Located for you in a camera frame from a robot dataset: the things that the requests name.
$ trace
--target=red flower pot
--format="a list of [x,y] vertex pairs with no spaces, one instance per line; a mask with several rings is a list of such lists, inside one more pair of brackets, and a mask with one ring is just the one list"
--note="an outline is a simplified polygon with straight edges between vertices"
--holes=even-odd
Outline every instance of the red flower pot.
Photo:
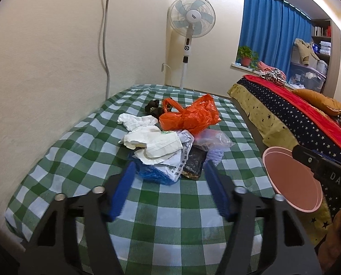
[[249,67],[249,65],[251,64],[251,61],[252,61],[251,58],[243,58],[240,63],[244,67]]

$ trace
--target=pink plate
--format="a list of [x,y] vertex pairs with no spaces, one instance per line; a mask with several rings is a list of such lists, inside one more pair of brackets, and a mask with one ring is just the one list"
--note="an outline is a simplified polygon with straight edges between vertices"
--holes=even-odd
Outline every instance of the pink plate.
[[323,192],[308,167],[293,159],[292,152],[270,147],[263,153],[263,163],[275,191],[299,211],[311,213],[321,206]]

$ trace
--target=red blanket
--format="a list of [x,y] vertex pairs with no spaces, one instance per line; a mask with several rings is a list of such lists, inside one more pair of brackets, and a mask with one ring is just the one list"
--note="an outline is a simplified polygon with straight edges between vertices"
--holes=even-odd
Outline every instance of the red blanket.
[[251,82],[258,83],[270,89],[272,92],[279,95],[290,104],[294,105],[299,111],[301,111],[309,119],[311,119],[316,124],[316,126],[320,130],[322,130],[337,146],[341,148],[341,127],[329,117],[323,116],[305,100],[291,93],[284,87],[279,87],[272,82],[264,80],[260,77],[255,77],[253,75],[245,75],[244,77]]

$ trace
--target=blue gripper pad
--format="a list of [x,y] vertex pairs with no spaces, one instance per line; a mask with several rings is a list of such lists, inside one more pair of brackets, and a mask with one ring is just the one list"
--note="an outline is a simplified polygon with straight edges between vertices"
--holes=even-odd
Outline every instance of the blue gripper pad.
[[232,197],[231,192],[235,187],[233,180],[228,176],[223,176],[222,183],[220,180],[220,176],[222,175],[219,175],[218,170],[211,160],[205,164],[204,170],[208,187],[210,188],[219,214],[226,220],[231,220],[232,212],[230,211],[230,198]]
[[122,177],[115,189],[113,196],[109,200],[110,209],[107,216],[111,221],[114,221],[115,218],[121,214],[123,205],[125,204],[125,200],[127,198],[128,192],[130,191],[135,174],[136,165],[133,161],[130,161],[122,171]]

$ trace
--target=blue curtain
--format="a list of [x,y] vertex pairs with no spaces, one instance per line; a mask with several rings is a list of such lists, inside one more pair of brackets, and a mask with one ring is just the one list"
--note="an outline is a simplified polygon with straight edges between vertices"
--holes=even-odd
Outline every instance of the blue curtain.
[[310,42],[311,30],[310,19],[283,0],[244,0],[239,46],[247,45],[288,76],[294,41]]

